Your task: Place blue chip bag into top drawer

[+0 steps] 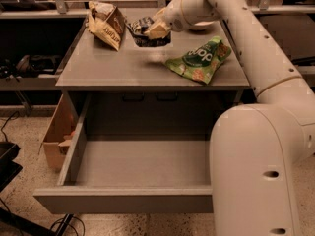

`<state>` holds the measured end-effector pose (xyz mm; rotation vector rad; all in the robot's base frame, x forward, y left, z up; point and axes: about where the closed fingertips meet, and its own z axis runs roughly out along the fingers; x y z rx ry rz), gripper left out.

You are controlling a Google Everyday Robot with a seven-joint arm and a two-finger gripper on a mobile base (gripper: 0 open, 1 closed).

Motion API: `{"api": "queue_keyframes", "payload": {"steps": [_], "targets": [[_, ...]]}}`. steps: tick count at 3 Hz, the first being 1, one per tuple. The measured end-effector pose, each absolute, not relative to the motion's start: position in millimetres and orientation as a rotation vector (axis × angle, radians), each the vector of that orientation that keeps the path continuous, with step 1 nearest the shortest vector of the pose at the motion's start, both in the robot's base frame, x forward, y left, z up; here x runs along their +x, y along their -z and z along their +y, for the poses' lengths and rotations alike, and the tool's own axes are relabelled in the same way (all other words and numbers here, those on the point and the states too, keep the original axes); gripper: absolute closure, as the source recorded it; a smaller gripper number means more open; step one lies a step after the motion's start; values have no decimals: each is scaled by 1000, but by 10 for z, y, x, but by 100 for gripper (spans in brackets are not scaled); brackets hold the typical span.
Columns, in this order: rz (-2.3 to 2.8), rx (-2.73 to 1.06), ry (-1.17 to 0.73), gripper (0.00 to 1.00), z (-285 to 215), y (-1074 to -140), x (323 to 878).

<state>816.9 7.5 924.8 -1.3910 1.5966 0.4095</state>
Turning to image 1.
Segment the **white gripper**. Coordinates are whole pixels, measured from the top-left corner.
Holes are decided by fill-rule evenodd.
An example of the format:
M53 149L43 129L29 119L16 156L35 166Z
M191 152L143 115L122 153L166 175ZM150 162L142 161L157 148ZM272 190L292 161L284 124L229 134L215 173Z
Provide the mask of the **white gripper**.
M165 38L171 31L181 32L189 28L184 17L182 0L172 0L153 15L153 20L154 23L144 32L148 39Z

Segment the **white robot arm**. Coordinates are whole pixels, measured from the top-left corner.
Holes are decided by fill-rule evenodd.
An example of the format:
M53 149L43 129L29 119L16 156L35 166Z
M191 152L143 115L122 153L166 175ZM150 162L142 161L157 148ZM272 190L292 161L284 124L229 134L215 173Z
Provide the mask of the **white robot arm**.
M315 150L315 94L246 0L172 0L147 35L223 19L257 98L216 122L210 170L216 236L302 236L292 166Z

